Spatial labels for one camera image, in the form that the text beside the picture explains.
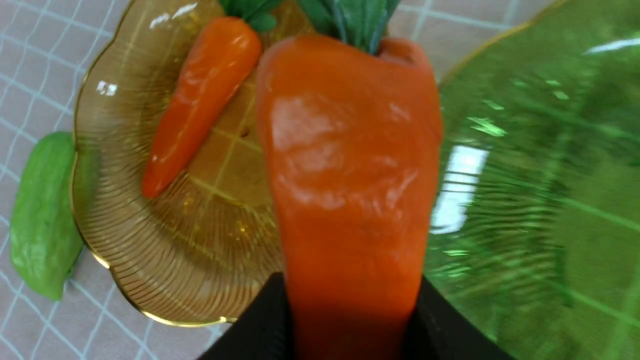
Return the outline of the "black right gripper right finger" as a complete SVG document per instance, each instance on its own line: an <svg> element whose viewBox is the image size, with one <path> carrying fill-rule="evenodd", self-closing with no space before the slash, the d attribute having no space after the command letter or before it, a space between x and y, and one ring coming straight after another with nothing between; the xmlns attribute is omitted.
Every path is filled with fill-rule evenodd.
<svg viewBox="0 0 640 360"><path fill-rule="evenodd" d="M422 277L405 334L407 360L512 360Z"/></svg>

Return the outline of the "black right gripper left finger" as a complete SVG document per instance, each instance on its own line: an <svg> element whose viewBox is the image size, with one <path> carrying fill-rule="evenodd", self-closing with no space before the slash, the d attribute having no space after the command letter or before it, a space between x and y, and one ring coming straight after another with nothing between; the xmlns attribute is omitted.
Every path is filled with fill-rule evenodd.
<svg viewBox="0 0 640 360"><path fill-rule="evenodd" d="M199 360L294 360L295 344L284 275L270 275L240 318Z"/></svg>

